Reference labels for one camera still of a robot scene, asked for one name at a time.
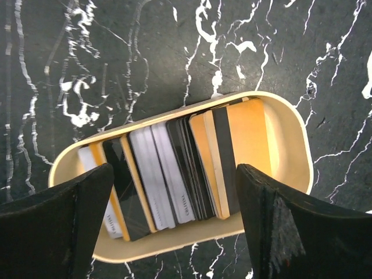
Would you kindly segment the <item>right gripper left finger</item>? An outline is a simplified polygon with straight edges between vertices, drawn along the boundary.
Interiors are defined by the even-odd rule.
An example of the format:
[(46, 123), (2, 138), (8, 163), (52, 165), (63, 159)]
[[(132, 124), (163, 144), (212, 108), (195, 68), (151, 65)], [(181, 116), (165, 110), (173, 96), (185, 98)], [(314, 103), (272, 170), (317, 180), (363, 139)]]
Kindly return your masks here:
[(86, 278), (114, 182), (105, 163), (1, 205), (1, 278)]

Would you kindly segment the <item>beige oval card tray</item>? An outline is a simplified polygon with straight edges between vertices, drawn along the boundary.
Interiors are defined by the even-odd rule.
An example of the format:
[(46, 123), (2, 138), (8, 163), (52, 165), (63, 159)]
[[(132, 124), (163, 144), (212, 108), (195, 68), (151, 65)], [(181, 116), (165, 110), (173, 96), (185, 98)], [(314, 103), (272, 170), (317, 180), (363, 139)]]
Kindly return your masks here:
[(244, 231), (240, 163), (300, 192), (313, 185), (305, 123), (284, 98), (248, 91), (220, 96), (97, 133), (63, 150), (50, 187), (111, 163), (113, 225), (94, 258), (124, 263)]

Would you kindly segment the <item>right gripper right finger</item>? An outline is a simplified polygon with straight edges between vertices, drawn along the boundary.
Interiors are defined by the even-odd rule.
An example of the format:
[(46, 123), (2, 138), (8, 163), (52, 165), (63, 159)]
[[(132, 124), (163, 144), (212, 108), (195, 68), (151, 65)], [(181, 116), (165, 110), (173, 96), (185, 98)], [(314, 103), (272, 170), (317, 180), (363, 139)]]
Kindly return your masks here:
[(236, 188), (255, 278), (370, 278), (371, 215), (321, 201), (248, 164)]

